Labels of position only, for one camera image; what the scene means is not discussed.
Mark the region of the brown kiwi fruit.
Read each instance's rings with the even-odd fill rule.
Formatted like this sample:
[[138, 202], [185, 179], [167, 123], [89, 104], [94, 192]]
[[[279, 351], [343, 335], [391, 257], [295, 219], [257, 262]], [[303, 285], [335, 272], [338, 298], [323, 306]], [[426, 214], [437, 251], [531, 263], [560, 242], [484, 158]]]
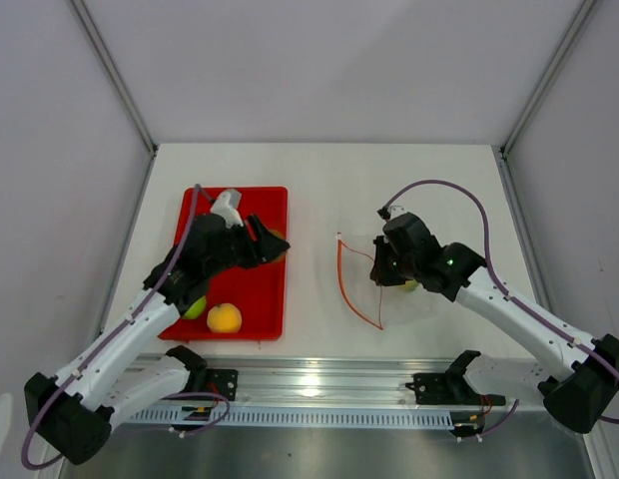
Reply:
[[270, 230], [270, 233], [272, 235], [270, 246], [271, 263], [278, 263], [285, 259], [290, 244], [282, 233], [276, 230]]

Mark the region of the yellow green mango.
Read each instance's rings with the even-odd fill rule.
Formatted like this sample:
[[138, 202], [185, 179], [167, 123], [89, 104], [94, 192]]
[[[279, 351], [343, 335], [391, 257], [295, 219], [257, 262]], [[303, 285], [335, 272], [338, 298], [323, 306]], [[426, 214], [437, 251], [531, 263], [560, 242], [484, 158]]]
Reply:
[[410, 279], [404, 284], [399, 285], [397, 288], [405, 292], [412, 292], [415, 291], [419, 286], [420, 283], [418, 281]]

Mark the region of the clear zip top bag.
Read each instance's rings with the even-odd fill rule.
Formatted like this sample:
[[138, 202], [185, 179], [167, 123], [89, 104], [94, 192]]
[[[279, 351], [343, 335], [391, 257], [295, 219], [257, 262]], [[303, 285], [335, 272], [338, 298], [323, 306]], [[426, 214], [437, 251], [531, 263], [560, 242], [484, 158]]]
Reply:
[[347, 313], [379, 331], [437, 318], [443, 307], [422, 285], [405, 292], [398, 285], [378, 286], [370, 279], [372, 241], [372, 235], [334, 234], [335, 285]]

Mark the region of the orange fruit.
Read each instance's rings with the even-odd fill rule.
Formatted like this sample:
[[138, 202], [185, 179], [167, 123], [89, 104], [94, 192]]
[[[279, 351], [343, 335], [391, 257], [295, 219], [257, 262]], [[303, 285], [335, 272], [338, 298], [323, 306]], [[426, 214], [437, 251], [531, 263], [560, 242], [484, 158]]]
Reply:
[[236, 306], [222, 303], [210, 308], [206, 324], [212, 333], [232, 334], [242, 328], [243, 317]]

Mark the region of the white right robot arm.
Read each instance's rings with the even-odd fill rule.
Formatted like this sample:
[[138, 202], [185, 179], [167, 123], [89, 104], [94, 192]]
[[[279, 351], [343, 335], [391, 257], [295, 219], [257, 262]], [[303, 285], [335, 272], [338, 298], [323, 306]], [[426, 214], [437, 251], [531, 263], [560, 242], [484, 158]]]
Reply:
[[373, 241], [370, 278], [375, 284], [414, 280], [487, 319], [534, 358], [503, 360], [464, 352], [445, 379], [453, 400], [496, 394], [541, 404], [557, 422], [581, 434], [603, 419], [619, 391], [618, 338], [596, 338], [507, 289], [485, 257], [460, 242], [441, 245], [418, 216], [394, 215], [387, 208], [378, 214], [384, 225]]

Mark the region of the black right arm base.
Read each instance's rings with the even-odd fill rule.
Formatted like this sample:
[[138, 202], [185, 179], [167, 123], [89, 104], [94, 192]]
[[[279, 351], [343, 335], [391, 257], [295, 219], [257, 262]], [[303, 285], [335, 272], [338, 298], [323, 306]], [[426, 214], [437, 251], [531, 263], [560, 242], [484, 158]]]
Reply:
[[481, 396], [463, 378], [468, 366], [480, 355], [478, 351], [465, 350], [444, 372], [414, 373], [404, 387], [414, 394], [419, 405], [479, 406], [481, 400], [487, 398], [491, 405], [504, 406], [504, 396]]

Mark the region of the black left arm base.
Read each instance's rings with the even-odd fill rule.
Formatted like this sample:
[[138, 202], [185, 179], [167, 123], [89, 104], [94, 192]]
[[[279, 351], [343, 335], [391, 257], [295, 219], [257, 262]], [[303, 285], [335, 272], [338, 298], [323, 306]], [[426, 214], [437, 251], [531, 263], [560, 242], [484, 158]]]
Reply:
[[234, 401], [239, 372], [235, 369], [210, 368], [208, 361], [184, 345], [169, 349], [166, 355], [177, 359], [188, 371], [185, 392], [218, 393]]

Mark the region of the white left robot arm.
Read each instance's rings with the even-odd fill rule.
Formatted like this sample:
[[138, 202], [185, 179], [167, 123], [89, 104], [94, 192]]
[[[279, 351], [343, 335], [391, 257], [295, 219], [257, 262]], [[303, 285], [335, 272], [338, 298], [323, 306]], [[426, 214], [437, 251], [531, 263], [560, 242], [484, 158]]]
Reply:
[[38, 372], [26, 382], [29, 430], [21, 448], [23, 466], [44, 467], [29, 458], [34, 436], [79, 465], [92, 458], [119, 425], [157, 401], [228, 404], [229, 398], [209, 388], [206, 360], [186, 346], [169, 349], [131, 380], [121, 376], [150, 339], [206, 296], [214, 277], [235, 267], [272, 263], [289, 247], [255, 215], [234, 225], [216, 214], [191, 216], [180, 242], [152, 269], [119, 321], [54, 375]]

